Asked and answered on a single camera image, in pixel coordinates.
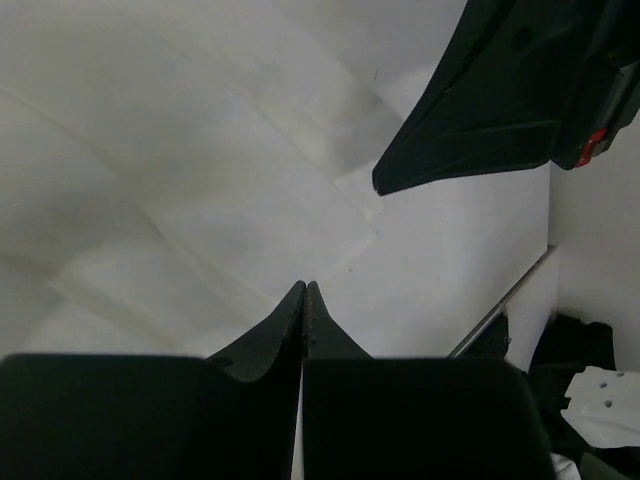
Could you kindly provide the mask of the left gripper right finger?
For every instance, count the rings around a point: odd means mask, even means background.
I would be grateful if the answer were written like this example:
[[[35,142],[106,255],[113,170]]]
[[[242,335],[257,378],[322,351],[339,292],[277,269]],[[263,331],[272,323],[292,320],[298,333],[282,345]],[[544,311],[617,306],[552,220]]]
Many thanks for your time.
[[[493,358],[368,355],[319,286],[303,317],[308,479],[551,479],[549,442],[519,370]]]

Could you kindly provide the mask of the aluminium table frame rail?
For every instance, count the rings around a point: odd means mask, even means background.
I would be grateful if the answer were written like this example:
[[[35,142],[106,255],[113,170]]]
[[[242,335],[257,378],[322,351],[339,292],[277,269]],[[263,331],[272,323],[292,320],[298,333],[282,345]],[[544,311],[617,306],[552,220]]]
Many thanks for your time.
[[[460,357],[492,328],[500,317],[507,319],[507,345],[504,358],[521,370],[527,370],[546,324],[555,315],[559,291],[559,257],[555,246],[526,271],[510,290],[471,329],[449,354]]]

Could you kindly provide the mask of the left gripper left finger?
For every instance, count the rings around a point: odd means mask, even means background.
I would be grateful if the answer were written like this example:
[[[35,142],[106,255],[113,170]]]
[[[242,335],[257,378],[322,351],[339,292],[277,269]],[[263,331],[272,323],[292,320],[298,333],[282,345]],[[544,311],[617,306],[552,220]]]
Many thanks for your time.
[[[305,291],[206,358],[4,358],[2,477],[289,478]]]

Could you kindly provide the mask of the white pleated skirt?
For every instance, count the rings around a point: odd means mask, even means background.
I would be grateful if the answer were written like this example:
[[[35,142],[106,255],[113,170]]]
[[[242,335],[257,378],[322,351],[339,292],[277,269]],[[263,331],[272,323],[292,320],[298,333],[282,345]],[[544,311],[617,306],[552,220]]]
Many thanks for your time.
[[[198,353],[294,281],[378,354],[403,252],[370,172],[409,1],[5,1],[1,351]]]

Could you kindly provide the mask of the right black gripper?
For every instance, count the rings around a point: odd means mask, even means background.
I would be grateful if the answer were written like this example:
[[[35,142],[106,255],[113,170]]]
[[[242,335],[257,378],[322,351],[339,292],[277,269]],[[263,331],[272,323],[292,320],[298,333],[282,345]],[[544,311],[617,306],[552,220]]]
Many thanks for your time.
[[[374,167],[375,191],[537,168],[552,150],[568,171],[606,152],[639,110],[639,3],[608,1],[599,27],[571,94],[588,36],[584,2],[467,2]]]

